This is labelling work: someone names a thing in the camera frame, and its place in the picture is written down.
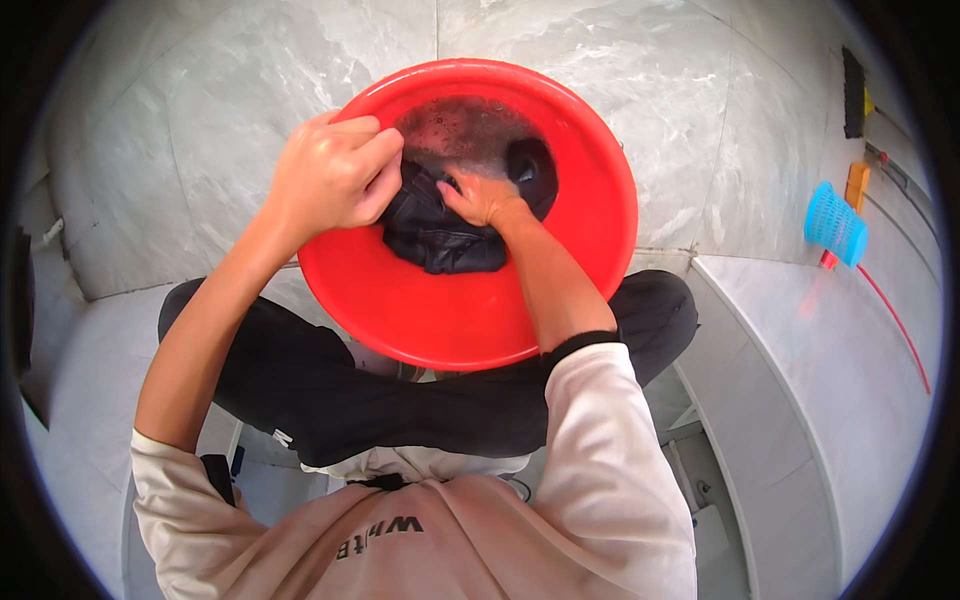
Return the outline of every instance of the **right hand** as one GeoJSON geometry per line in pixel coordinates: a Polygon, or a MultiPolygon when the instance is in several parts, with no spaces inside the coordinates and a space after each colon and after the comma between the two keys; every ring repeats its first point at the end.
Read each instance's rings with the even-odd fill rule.
{"type": "Polygon", "coordinates": [[[303,245],[328,229],[376,221],[400,189],[403,136],[376,117],[330,125],[336,111],[294,131],[276,165],[262,212],[303,245]]]}
{"type": "Polygon", "coordinates": [[[492,225],[496,228],[515,211],[530,212],[530,207],[520,198],[514,183],[506,178],[495,179],[466,173],[455,166],[447,167],[446,172],[457,181],[463,195],[458,194],[449,183],[437,181],[444,202],[475,227],[492,225]]]}

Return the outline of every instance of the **black lettering on shirt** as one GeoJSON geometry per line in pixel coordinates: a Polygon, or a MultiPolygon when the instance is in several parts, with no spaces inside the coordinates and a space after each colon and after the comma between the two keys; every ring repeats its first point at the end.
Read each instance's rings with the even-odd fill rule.
{"type": "Polygon", "coordinates": [[[402,516],[395,516],[394,521],[390,523],[390,527],[387,528],[387,533],[393,533],[396,528],[398,531],[405,532],[411,525],[414,526],[414,531],[423,532],[423,528],[420,527],[420,522],[415,516],[408,516],[403,518],[402,516]]]}
{"type": "MultiPolygon", "coordinates": [[[[364,540],[364,536],[353,536],[353,554],[363,554],[370,546],[370,538],[379,538],[380,532],[383,531],[383,524],[387,521],[380,521],[374,525],[371,525],[367,529],[367,538],[364,540]]],[[[400,533],[406,533],[410,527],[414,528],[414,531],[417,533],[423,533],[423,527],[420,525],[420,522],[415,516],[395,516],[394,520],[391,521],[390,527],[387,528],[386,533],[392,534],[394,530],[400,533]]],[[[337,550],[337,560],[341,561],[342,559],[349,558],[350,555],[350,540],[345,541],[341,544],[340,549],[337,550]]]]}

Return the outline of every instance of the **knee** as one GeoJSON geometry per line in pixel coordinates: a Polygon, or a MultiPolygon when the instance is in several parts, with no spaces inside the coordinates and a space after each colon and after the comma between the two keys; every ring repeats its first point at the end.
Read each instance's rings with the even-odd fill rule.
{"type": "Polygon", "coordinates": [[[206,279],[206,277],[185,281],[170,290],[167,297],[163,299],[163,306],[160,308],[160,316],[156,324],[156,334],[159,341],[163,341],[163,336],[167,334],[170,326],[174,324],[183,307],[186,306],[186,304],[190,302],[190,299],[193,298],[193,295],[197,293],[197,289],[200,288],[200,284],[204,282],[204,279],[206,279]]]}
{"type": "Polygon", "coordinates": [[[674,324],[696,327],[698,314],[693,293],[679,276],[649,269],[626,276],[610,300],[613,314],[660,313],[674,324]]]}

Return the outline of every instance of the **black pants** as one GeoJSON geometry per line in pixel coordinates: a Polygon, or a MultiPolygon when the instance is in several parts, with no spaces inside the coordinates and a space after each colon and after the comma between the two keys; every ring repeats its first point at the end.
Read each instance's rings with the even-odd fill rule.
{"type": "MultiPolygon", "coordinates": [[[[160,340],[200,287],[167,295],[160,340]]],[[[697,310],[682,279],[664,271],[628,276],[610,300],[645,386],[693,339],[697,310]]],[[[326,467],[374,446],[422,445],[492,458],[546,443],[548,376],[539,358],[431,383],[354,368],[336,333],[258,298],[230,346],[213,401],[289,447],[310,467],[326,467]]]]}

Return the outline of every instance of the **black sleeve cuff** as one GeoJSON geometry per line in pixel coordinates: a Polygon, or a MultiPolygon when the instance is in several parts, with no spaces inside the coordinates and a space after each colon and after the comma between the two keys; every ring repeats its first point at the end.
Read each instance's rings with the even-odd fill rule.
{"type": "Polygon", "coordinates": [[[552,372],[553,368],[557,366],[557,363],[580,348],[586,348],[591,344],[606,344],[608,342],[623,342],[620,338],[619,329],[616,331],[585,331],[584,333],[578,333],[556,348],[553,348],[552,351],[544,354],[540,358],[540,361],[547,368],[548,372],[552,372]]]}

